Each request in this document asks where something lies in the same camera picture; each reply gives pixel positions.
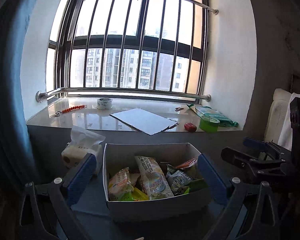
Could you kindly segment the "window security bars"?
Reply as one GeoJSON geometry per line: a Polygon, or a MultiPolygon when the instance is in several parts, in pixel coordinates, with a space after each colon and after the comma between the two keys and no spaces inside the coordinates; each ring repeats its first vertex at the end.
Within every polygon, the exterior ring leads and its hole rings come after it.
{"type": "Polygon", "coordinates": [[[208,0],[61,0],[46,90],[136,88],[202,95],[208,0]]]}

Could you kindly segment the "red small object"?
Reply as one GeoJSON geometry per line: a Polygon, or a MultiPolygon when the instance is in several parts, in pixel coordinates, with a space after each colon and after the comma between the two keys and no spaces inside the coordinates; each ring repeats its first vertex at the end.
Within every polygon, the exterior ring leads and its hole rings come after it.
{"type": "Polygon", "coordinates": [[[197,130],[197,126],[194,125],[193,123],[191,122],[187,122],[184,124],[184,128],[188,131],[188,132],[195,132],[197,130]]]}

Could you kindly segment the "green plastic bag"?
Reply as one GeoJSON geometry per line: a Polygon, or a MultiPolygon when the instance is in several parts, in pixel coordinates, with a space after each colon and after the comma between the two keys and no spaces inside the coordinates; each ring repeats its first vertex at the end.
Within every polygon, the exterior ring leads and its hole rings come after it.
{"type": "Polygon", "coordinates": [[[196,113],[199,117],[207,116],[210,118],[214,118],[220,122],[221,127],[238,127],[239,124],[236,121],[232,121],[219,111],[212,109],[209,106],[201,106],[194,104],[187,104],[187,107],[196,113]]]}

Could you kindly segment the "white tape roll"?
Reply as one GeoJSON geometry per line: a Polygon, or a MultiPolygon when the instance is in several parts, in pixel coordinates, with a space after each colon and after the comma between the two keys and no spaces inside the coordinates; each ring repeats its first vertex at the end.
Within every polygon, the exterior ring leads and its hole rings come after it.
{"type": "Polygon", "coordinates": [[[113,107],[113,101],[111,98],[99,98],[97,100],[97,108],[101,110],[109,110],[113,107]]]}

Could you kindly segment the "white cardboard box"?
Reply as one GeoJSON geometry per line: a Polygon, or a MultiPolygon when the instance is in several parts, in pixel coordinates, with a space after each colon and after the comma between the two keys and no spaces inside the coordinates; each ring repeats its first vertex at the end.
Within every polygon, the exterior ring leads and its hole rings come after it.
{"type": "Polygon", "coordinates": [[[207,186],[183,193],[188,183],[202,178],[199,171],[176,171],[167,179],[160,163],[173,167],[197,160],[200,152],[183,144],[106,144],[103,188],[113,220],[120,222],[168,218],[199,210],[211,202],[207,186]]]}

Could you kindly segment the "orange snack packet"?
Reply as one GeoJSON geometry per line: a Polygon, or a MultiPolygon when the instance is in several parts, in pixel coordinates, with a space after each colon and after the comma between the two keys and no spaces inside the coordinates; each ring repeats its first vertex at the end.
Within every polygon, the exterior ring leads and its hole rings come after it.
{"type": "Polygon", "coordinates": [[[188,168],[193,167],[197,163],[197,161],[198,161],[198,158],[192,158],[192,159],[176,166],[175,168],[179,169],[179,170],[188,169],[188,168]]]}

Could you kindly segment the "rice cracker snack packet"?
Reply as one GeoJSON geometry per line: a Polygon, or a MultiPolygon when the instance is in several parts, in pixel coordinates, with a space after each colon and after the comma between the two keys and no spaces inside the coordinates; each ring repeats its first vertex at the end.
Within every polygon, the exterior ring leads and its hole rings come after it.
{"type": "Polygon", "coordinates": [[[108,183],[108,197],[111,201],[120,200],[125,194],[133,192],[129,168],[123,168],[117,172],[108,183]]]}

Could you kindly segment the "black white snack bag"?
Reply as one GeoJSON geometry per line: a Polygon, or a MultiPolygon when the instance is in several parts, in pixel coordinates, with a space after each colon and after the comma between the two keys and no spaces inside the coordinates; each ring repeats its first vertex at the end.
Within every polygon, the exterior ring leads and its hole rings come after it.
{"type": "Polygon", "coordinates": [[[167,164],[166,180],[174,195],[182,193],[184,187],[193,181],[185,172],[177,170],[170,164],[167,164]]]}

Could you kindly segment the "large noodle snack bag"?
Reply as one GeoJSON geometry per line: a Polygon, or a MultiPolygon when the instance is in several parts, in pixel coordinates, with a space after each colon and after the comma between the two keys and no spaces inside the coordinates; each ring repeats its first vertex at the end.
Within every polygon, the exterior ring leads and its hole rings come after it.
{"type": "Polygon", "coordinates": [[[154,158],[139,155],[134,158],[140,171],[142,187],[150,200],[174,196],[161,167],[154,158]]]}

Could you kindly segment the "white cardboard sheet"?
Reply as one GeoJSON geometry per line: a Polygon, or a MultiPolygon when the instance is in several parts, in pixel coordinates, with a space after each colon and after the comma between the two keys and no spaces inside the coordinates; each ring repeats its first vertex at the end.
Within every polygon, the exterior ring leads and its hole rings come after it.
{"type": "Polygon", "coordinates": [[[178,124],[177,121],[164,118],[140,108],[113,113],[110,116],[147,135],[155,135],[174,128],[178,124]]]}

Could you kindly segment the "yellow snack bag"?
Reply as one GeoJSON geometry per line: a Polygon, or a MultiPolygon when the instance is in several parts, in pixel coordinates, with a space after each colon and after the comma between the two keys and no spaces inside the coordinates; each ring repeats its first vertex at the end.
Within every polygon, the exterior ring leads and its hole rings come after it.
{"type": "Polygon", "coordinates": [[[149,197],[147,194],[140,191],[138,188],[134,188],[133,191],[129,191],[125,193],[119,201],[125,201],[125,202],[134,202],[134,201],[146,201],[149,200],[149,197]]]}

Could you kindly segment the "blue table cloth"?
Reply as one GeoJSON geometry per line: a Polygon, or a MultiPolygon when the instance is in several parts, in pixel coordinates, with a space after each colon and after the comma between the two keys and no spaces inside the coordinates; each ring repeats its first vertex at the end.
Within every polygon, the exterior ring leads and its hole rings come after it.
{"type": "Polygon", "coordinates": [[[72,210],[91,239],[203,239],[223,211],[214,201],[199,211],[145,222],[116,223],[106,206],[102,178],[93,177],[72,210]]]}

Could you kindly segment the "orange beaded keychain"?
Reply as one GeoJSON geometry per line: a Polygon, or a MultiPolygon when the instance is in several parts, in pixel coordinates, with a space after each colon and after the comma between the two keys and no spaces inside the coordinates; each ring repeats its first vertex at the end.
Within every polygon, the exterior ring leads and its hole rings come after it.
{"type": "Polygon", "coordinates": [[[61,111],[57,111],[54,116],[61,116],[65,113],[69,113],[69,112],[72,112],[72,111],[75,111],[75,110],[79,110],[79,109],[83,109],[83,108],[86,108],[87,105],[78,105],[78,106],[73,106],[73,107],[69,107],[69,108],[66,108],[64,110],[61,110],[61,111]]]}

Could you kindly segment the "cream chair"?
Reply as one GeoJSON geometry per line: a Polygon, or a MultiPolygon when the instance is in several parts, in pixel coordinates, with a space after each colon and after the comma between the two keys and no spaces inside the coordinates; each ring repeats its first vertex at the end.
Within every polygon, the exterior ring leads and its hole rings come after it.
{"type": "Polygon", "coordinates": [[[291,93],[277,88],[274,90],[273,101],[268,114],[264,141],[280,145],[280,136],[288,111],[291,93]]]}

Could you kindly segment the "green seaweed snack bag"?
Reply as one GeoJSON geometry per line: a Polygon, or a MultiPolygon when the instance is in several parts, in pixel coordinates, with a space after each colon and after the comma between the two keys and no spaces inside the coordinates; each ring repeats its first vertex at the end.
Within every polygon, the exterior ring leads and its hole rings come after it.
{"type": "Polygon", "coordinates": [[[205,189],[208,187],[208,184],[204,179],[197,179],[194,181],[191,181],[189,184],[186,185],[186,190],[184,194],[189,194],[193,192],[197,192],[199,190],[205,189]]]}

